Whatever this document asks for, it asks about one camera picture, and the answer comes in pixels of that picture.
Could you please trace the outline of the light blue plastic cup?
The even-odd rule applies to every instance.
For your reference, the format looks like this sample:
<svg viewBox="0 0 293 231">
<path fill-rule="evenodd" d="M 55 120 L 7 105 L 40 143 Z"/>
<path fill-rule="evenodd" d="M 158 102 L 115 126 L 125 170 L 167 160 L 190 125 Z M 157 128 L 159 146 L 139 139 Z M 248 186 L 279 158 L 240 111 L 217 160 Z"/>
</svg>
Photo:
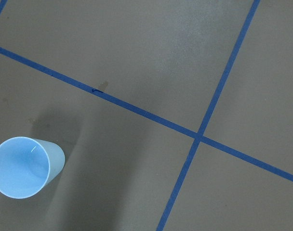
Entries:
<svg viewBox="0 0 293 231">
<path fill-rule="evenodd" d="M 14 137 L 0 144 L 0 192 L 14 199 L 34 196 L 63 169 L 65 154 L 57 144 Z"/>
</svg>

